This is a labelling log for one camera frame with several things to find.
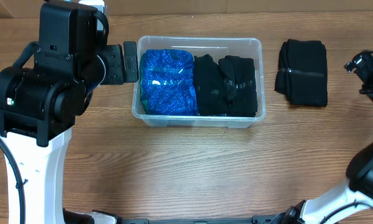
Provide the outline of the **blue sequin fabric bundle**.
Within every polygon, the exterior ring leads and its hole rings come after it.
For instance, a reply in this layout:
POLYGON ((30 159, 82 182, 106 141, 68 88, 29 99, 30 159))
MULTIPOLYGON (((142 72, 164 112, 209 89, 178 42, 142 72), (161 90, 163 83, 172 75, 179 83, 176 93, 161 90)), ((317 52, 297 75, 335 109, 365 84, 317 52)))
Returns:
POLYGON ((196 115, 194 67, 194 58, 187 51, 147 50, 140 58, 140 102, 145 113, 196 115))

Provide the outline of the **large black garment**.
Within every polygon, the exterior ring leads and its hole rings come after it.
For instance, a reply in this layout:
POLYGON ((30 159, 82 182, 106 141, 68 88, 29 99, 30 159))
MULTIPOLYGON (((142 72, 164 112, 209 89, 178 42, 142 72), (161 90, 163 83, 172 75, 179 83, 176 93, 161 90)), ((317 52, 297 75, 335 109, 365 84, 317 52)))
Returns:
POLYGON ((326 47, 319 40, 289 39, 279 52, 275 91, 291 105, 323 107, 328 104, 326 47))

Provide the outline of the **small black garment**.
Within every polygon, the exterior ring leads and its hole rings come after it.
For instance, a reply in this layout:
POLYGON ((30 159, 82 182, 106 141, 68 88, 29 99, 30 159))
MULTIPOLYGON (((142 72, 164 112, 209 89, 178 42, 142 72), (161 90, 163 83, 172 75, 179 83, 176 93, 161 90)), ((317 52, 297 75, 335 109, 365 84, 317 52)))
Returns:
POLYGON ((219 59, 219 68, 224 75, 227 115, 255 117, 258 102, 254 60, 227 55, 219 59))

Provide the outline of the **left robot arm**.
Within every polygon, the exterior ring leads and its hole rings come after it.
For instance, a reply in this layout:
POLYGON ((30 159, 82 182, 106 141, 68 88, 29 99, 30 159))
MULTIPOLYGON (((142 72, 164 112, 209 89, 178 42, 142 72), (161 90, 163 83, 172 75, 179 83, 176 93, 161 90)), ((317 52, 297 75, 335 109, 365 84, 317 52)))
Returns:
POLYGON ((39 39, 0 72, 0 148, 9 223, 121 223, 93 210, 65 210, 63 170, 72 127, 100 85, 139 79, 133 41, 108 44, 104 1, 46 1, 39 39))

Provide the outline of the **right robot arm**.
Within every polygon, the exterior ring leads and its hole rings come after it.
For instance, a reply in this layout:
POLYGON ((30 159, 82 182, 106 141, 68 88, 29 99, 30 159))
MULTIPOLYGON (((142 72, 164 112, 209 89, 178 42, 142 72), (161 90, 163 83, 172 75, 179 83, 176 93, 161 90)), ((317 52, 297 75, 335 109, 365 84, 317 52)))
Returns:
MULTIPOLYGON (((362 80, 360 94, 373 101, 373 50, 363 50, 344 68, 362 80)), ((274 216, 274 223, 337 223, 357 212, 373 209, 373 143, 358 152, 346 169, 346 180, 323 195, 303 200, 274 216)))

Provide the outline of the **clear plastic storage bin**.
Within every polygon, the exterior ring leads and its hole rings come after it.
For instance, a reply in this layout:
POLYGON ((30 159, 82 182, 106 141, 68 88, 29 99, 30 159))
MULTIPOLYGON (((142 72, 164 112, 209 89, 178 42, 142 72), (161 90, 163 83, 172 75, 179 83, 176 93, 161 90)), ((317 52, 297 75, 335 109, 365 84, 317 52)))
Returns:
POLYGON ((260 40, 250 37, 172 37, 145 35, 137 43, 137 59, 150 49, 185 50, 192 55, 209 54, 214 61, 227 55, 254 60, 258 109, 254 117, 229 116, 170 116, 146 114, 140 102, 140 83, 134 84, 132 114, 152 127, 166 126, 207 126, 225 128, 248 128, 262 121, 266 115, 264 65, 260 40))

